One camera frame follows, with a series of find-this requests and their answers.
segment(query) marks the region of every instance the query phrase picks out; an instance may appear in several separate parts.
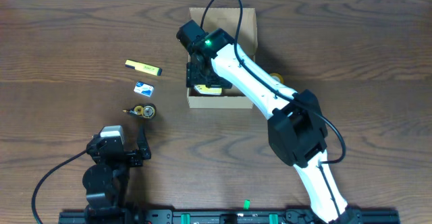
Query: black and gold object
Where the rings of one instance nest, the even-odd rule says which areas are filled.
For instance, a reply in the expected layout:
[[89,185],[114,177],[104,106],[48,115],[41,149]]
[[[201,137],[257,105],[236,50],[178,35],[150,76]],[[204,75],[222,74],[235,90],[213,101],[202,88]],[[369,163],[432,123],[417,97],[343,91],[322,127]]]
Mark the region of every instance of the black and gold object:
[[123,109],[123,112],[143,119],[152,119],[156,116],[156,106],[151,103],[139,104],[131,109]]

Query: black base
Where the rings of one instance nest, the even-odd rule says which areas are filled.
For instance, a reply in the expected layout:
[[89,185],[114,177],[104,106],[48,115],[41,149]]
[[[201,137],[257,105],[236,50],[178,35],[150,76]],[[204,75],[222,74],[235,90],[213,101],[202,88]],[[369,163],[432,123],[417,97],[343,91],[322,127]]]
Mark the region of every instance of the black base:
[[[311,224],[324,223],[310,209],[293,208],[286,211],[144,211],[144,222],[98,219],[85,221],[84,212],[62,212],[59,224],[127,223],[127,224]],[[394,210],[366,211],[347,208],[341,220],[333,223],[372,224],[400,223],[399,214]]]

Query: green strip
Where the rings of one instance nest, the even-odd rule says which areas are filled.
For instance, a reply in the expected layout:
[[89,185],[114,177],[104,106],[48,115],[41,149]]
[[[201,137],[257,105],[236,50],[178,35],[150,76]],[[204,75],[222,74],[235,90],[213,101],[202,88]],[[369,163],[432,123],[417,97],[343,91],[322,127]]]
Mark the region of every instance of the green strip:
[[270,224],[278,224],[279,218],[277,214],[270,214],[269,215]]
[[249,200],[244,200],[243,210],[248,210],[249,206],[250,206],[250,201]]
[[180,219],[182,220],[182,224],[190,224],[190,215],[189,214],[182,214]]

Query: box flap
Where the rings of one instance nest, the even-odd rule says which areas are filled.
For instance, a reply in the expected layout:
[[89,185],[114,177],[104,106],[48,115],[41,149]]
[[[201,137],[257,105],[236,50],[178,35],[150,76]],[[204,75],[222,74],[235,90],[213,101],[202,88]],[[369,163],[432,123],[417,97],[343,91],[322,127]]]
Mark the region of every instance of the box flap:
[[[191,7],[189,8],[190,18],[198,25],[201,23],[201,18],[205,8]],[[235,37],[240,15],[239,8],[210,8],[204,19],[203,29],[206,32],[212,32],[218,28],[224,29],[229,35]],[[250,56],[255,55],[258,47],[257,38],[257,17],[255,8],[243,8],[243,18],[240,26],[240,34],[238,36],[238,44],[243,51]]]

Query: table surface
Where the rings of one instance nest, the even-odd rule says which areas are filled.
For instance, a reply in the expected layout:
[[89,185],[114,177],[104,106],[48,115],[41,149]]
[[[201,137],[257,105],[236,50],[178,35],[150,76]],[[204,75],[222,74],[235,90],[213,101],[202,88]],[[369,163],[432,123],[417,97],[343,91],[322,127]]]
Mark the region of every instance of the table surface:
[[[133,146],[139,120],[123,108],[154,103],[153,157],[131,170],[128,196],[175,208],[309,205],[294,168],[267,142],[257,108],[189,109],[186,52],[176,40],[189,7],[209,0],[0,0],[0,215],[33,223],[39,179],[105,125]],[[404,223],[432,220],[432,0],[243,0],[256,8],[256,62],[312,90],[347,142],[332,166],[350,204],[394,207]],[[215,7],[235,7],[220,0]],[[124,67],[135,59],[162,76]],[[134,83],[155,86],[151,98]],[[340,154],[333,134],[329,158]],[[56,171],[36,201],[45,223],[86,206],[83,156]]]

